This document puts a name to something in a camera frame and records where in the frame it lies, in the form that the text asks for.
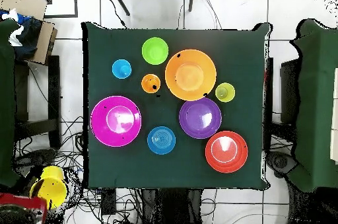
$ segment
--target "blue bowl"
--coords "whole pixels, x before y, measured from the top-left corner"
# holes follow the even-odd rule
[[[112,71],[118,79],[125,79],[131,74],[130,63],[126,59],[119,59],[113,63]]]
[[[176,138],[171,129],[160,126],[151,130],[147,143],[153,153],[163,155],[174,149]]]

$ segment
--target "yellow object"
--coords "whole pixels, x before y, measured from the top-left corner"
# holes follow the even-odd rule
[[[30,189],[30,197],[37,183],[42,182],[38,197],[47,201],[47,208],[59,207],[67,197],[67,186],[63,181],[62,169],[58,166],[48,166],[43,169],[41,178]]]
[[[199,100],[211,92],[216,83],[216,68],[207,54],[183,50],[166,65],[166,84],[182,100]]]
[[[161,81],[157,75],[148,74],[143,77],[141,86],[145,92],[155,93],[159,90]]]
[[[235,88],[230,83],[222,83],[217,86],[215,94],[221,102],[230,102],[235,97]]]

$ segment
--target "cardboard box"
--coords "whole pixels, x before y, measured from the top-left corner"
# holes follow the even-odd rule
[[[35,19],[42,21],[37,44],[38,49],[32,58],[25,59],[42,65],[48,64],[48,56],[51,55],[57,34],[53,23],[43,21],[46,7],[46,0],[0,0],[0,9],[10,11],[15,8],[17,13],[21,15],[33,16]]]

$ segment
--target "red object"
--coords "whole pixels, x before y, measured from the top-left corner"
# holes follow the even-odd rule
[[[0,207],[21,207],[30,210],[35,215],[35,224],[44,224],[47,217],[47,202],[39,197],[16,196],[8,193],[0,193]]]
[[[246,162],[248,146],[237,133],[220,131],[208,140],[205,156],[208,164],[218,172],[235,172]]]

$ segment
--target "dark green tablecloth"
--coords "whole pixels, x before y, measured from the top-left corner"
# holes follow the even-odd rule
[[[18,28],[14,20],[0,22],[0,185],[8,187],[18,179],[11,166],[15,129],[15,53],[9,44],[9,36]]]
[[[295,155],[300,163],[288,176],[303,192],[317,187],[338,188],[338,165],[330,159],[338,31],[308,19],[294,41],[301,58],[300,94]]]
[[[264,38],[268,24],[254,31],[107,30],[89,22],[86,27],[89,115],[98,101],[112,95],[130,98],[142,115],[139,135],[125,147],[105,146],[89,130],[90,187],[266,189],[261,179],[261,123]],[[141,55],[144,41],[153,36],[163,38],[169,46],[168,59],[160,65],[149,65]],[[169,91],[164,70],[168,60],[184,49],[201,50],[215,63],[217,81],[208,98],[221,109],[219,130],[235,131],[248,144],[248,160],[237,172],[222,174],[213,170],[205,159],[208,139],[194,139],[180,127],[178,113],[184,101]],[[117,59],[131,63],[132,74],[127,79],[112,75],[112,64]],[[160,77],[161,88],[155,94],[147,94],[141,88],[141,79],[147,73]],[[233,84],[236,89],[234,100],[228,103],[221,103],[215,97],[216,86],[223,82]],[[148,133],[157,126],[167,126],[176,135],[176,146],[167,155],[156,155],[148,148]]]

